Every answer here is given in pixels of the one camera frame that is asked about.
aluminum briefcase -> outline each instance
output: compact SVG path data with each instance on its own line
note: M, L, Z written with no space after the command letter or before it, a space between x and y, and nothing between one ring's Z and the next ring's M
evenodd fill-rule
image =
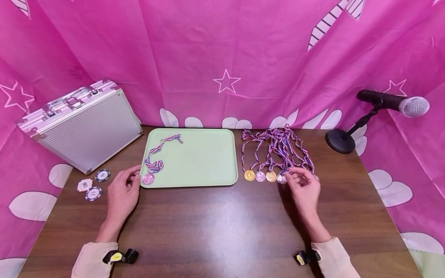
M122 89L99 81L22 118L32 139L89 174L142 134Z

black poker chip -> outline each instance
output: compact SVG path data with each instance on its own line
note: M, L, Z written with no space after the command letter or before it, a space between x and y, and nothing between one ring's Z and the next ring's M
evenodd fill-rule
M111 176L110 170L102 169L96 173L96 175L94 176L94 179L96 179L96 181L98 181L98 182L104 182L104 181L108 180L110 176Z
M99 186L93 186L90 190L88 190L85 194L85 200L87 201L95 201L100 198L102 195L102 188Z

microphone stand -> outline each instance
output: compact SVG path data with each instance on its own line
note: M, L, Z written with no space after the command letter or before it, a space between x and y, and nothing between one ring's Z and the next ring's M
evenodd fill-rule
M354 151L356 142L351 135L356 132L357 129L367 124L372 116L377 115L379 110L383 107L383 99L380 99L379 102L373 101L371 104L374 108L369 111L367 115L361 117L347 132L341 129L333 129L326 133L326 142L334 151L344 154L352 153Z

sleeve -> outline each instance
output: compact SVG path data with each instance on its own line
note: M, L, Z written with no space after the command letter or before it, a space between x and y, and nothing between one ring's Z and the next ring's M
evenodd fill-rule
M325 278L360 278L338 238L311 246L321 257L318 264Z
M117 247L117 242L85 244L74 264L71 278L108 278L113 265L105 264L102 259Z

wooden table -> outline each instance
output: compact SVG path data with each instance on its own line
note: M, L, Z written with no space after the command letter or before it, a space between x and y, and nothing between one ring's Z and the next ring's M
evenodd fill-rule
M86 202L76 191L85 176L74 170L49 216L20 278L69 277L83 244L93 241L107 210L107 186L137 165L151 127L103 165L112 177L102 197ZM239 179L233 186L141 189L139 204L119 238L120 249L140 252L134 265L117 264L112 277L322 277L317 264L298 266L310 244L285 187L247 182L241 170L241 130L235 130ZM331 150L326 131L297 130L320 177L319 214L341 239L362 278L421 278L356 153ZM247 164L254 146L246 148ZM266 144L262 147L265 157Z

